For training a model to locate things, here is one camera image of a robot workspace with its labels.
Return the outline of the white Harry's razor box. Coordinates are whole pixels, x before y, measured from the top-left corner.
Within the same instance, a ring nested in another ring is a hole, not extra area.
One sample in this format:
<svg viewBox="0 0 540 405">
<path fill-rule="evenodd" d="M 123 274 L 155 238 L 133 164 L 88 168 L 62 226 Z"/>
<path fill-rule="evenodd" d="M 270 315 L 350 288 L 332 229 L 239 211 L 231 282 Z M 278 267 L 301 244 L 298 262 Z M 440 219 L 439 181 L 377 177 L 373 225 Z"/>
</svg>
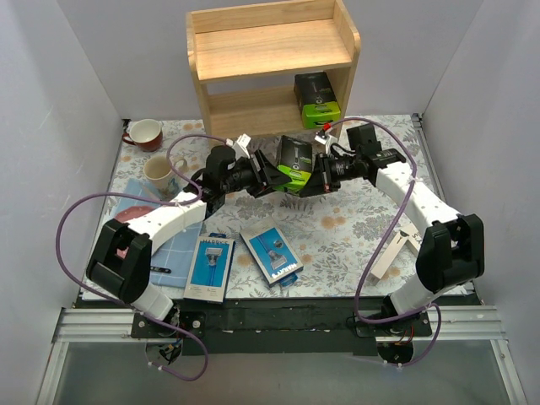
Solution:
<svg viewBox="0 0 540 405">
<path fill-rule="evenodd" d="M 406 246 L 415 256 L 419 254 L 422 240 L 422 235 L 418 231 L 410 232 L 408 234 Z"/>
</svg>

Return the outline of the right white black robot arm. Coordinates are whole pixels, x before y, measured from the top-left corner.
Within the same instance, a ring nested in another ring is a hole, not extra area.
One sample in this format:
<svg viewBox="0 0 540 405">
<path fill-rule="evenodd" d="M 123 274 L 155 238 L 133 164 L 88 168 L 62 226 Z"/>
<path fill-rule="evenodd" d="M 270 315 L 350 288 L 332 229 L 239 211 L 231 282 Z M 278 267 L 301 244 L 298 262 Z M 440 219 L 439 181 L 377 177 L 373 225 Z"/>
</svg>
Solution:
<svg viewBox="0 0 540 405">
<path fill-rule="evenodd" d="M 378 318 L 358 317 L 397 336 L 436 298 L 483 275 L 484 226 L 476 214 L 459 213 L 418 180 L 417 164 L 406 147 L 382 148 L 375 135 L 380 123 L 356 120 L 359 125 L 347 130 L 352 150 L 338 157 L 318 154 L 299 195 L 328 194 L 342 181 L 363 178 L 397 204 L 398 216 L 406 215 L 414 224 L 422 238 L 415 274 L 384 299 Z"/>
</svg>

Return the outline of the green black Gillette razor box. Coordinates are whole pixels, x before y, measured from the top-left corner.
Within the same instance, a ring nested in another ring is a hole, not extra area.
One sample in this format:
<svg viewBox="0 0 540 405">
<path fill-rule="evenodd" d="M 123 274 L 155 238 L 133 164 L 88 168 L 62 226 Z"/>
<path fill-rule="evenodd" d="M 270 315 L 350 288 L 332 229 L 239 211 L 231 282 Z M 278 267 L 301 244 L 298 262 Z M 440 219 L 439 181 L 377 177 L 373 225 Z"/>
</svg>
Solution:
<svg viewBox="0 0 540 405">
<path fill-rule="evenodd" d="M 278 146 L 276 166 L 290 181 L 278 189 L 298 194 L 311 177 L 312 157 L 312 145 L 309 142 L 283 135 Z"/>
<path fill-rule="evenodd" d="M 296 74 L 294 94 L 305 129 L 340 119 L 341 109 L 326 72 Z"/>
</svg>

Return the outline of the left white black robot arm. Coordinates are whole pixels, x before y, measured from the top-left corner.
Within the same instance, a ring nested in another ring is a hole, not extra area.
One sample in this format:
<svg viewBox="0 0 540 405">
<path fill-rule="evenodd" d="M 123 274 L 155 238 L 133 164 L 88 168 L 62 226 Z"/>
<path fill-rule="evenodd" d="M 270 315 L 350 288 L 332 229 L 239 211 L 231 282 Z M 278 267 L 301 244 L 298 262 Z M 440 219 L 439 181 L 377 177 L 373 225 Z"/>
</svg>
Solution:
<svg viewBox="0 0 540 405">
<path fill-rule="evenodd" d="M 151 257 L 167 240 L 219 210 L 231 192 L 253 197 L 273 192 L 290 177 L 259 150 L 238 157 L 230 146 L 211 149 L 202 177 L 186 186 L 170 206 L 161 206 L 127 223 L 112 219 L 103 226 L 86 269 L 87 278 L 122 303 L 150 316 L 161 337 L 173 336 L 180 318 L 173 301 L 150 282 Z"/>
</svg>

